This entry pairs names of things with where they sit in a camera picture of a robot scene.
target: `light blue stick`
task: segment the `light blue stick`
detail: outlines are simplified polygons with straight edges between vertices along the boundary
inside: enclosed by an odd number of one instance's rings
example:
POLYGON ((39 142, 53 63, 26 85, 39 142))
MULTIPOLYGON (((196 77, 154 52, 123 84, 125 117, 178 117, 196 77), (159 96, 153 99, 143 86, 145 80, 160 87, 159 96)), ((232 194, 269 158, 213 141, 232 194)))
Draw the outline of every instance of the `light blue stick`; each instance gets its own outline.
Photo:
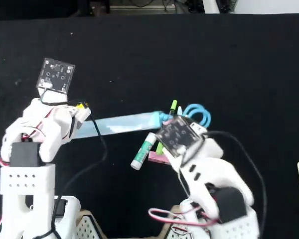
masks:
MULTIPOLYGON (((172 116, 160 111, 142 113, 130 116, 119 116, 106 119, 97 119, 96 124, 102 135, 124 133, 139 130, 160 128, 163 121, 171 119, 172 116)), ((86 121, 76 132, 74 138, 88 138, 98 136, 93 122, 86 121)))

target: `green label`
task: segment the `green label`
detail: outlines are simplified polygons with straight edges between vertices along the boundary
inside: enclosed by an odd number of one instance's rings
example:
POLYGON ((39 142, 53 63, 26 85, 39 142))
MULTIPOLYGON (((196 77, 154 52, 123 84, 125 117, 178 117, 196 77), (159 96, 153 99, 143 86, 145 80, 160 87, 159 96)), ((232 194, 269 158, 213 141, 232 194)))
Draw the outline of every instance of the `green label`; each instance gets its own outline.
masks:
POLYGON ((137 162, 143 163, 146 156, 150 152, 150 149, 153 145, 150 142, 145 141, 141 148, 139 149, 138 153, 136 154, 134 160, 137 162))

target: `yellow component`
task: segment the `yellow component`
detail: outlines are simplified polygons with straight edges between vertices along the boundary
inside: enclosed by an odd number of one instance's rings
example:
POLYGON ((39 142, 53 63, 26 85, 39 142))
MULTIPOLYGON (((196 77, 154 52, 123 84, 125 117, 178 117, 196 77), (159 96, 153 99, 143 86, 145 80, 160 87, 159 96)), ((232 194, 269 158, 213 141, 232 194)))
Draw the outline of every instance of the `yellow component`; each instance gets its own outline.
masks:
POLYGON ((76 107, 80 108, 80 109, 84 109, 85 108, 83 104, 78 104, 76 107))

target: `green marker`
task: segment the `green marker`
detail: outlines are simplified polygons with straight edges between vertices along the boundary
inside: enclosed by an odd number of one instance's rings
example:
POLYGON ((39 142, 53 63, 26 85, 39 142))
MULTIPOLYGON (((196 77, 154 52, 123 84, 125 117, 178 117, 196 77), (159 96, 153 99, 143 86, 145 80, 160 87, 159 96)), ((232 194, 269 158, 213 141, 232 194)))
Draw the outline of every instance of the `green marker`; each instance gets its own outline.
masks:
MULTIPOLYGON (((176 110, 176 106, 177 106, 177 100, 173 100, 173 103, 171 104, 171 107, 170 107, 170 110, 169 110, 169 113, 168 113, 170 116, 174 115, 175 110, 176 110)), ((163 145, 160 142, 157 145, 156 154, 157 155, 162 155, 163 154, 163 145)))

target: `pink eraser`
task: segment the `pink eraser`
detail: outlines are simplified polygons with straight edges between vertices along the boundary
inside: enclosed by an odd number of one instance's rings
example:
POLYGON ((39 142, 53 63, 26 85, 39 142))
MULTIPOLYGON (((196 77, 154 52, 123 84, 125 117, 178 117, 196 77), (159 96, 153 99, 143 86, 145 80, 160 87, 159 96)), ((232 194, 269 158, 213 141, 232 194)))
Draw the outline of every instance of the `pink eraser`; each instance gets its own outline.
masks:
POLYGON ((170 164, 169 160, 166 158, 164 154, 157 155, 156 152, 154 151, 149 152, 149 161, 156 162, 156 163, 170 164))

